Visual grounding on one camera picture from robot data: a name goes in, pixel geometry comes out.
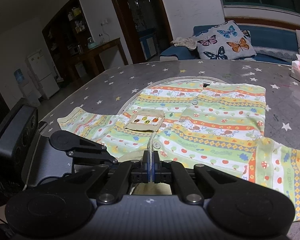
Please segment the dark wall shelf unit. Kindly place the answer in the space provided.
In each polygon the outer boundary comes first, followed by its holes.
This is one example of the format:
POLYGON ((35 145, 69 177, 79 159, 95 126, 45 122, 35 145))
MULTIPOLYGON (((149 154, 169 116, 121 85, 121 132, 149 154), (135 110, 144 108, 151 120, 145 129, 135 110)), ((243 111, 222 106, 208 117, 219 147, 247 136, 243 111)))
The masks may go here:
POLYGON ((45 43, 61 78, 79 78, 75 65, 87 50, 91 32, 79 0, 69 0, 42 30, 45 43))

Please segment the water dispenser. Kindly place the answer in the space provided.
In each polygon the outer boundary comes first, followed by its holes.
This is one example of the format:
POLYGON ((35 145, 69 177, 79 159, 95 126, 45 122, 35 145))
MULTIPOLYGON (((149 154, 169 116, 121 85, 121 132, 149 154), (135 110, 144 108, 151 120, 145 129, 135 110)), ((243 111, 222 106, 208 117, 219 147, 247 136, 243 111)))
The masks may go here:
POLYGON ((39 107, 40 102, 37 94, 38 91, 36 90, 34 84, 23 75, 21 69, 17 69, 14 72, 14 77, 18 83, 18 87, 23 95, 23 98, 25 98, 30 105, 39 107))

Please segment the butterfly print pillow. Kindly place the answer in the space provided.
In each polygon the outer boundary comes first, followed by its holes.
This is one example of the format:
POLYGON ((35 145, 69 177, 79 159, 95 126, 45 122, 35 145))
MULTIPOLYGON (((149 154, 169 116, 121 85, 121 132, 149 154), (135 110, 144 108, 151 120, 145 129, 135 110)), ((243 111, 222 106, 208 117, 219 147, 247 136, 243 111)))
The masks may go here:
POLYGON ((203 60, 235 60, 256 56, 249 38, 234 21, 228 21, 194 35, 203 60))

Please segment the blue corner sofa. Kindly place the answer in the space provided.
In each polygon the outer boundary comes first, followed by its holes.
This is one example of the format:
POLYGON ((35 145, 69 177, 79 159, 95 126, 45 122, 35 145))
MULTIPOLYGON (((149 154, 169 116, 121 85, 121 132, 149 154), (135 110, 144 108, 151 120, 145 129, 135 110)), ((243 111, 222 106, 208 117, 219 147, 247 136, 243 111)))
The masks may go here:
POLYGON ((193 36, 174 40, 160 61, 246 59, 291 64, 299 49, 295 31, 228 21, 195 26, 193 36))

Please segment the crumpled beige cloth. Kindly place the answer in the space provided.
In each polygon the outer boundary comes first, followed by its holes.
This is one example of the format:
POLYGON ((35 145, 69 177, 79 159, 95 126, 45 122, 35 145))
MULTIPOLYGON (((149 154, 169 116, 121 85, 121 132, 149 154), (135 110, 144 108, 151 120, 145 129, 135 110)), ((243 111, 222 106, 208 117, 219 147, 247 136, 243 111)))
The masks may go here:
POLYGON ((195 50, 197 48, 197 42, 190 37, 178 37, 175 40, 173 40, 171 44, 173 44, 175 47, 185 47, 188 50, 195 50))

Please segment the dark wooden side table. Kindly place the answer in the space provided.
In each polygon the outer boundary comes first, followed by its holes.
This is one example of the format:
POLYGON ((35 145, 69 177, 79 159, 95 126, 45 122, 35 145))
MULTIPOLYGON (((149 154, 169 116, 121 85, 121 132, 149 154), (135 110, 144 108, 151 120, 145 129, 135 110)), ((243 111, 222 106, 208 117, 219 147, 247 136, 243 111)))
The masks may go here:
POLYGON ((98 76, 111 66, 117 53, 121 57, 121 64, 128 65, 119 37, 89 49, 82 55, 82 61, 89 63, 92 74, 98 76))

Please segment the colourful patterned children's shirt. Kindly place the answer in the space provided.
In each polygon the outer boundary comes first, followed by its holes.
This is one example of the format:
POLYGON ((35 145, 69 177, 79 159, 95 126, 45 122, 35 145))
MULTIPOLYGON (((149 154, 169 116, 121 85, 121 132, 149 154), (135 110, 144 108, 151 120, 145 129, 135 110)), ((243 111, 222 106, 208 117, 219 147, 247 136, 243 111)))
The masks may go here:
POLYGON ((119 161, 158 151, 161 160, 186 168, 203 163, 279 191, 292 201, 300 220, 300 150, 264 136, 263 87, 213 83, 189 104, 139 106, 118 115, 76 107, 57 121, 62 130, 106 146, 119 161))

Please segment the white refrigerator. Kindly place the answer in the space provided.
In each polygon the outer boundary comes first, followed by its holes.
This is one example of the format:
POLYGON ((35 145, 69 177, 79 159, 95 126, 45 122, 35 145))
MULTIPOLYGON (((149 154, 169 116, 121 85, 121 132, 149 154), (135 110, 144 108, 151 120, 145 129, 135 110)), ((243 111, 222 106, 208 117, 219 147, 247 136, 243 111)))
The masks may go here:
POLYGON ((59 91, 54 75, 47 64, 42 50, 38 50, 26 59, 29 76, 42 97, 49 100, 59 91))

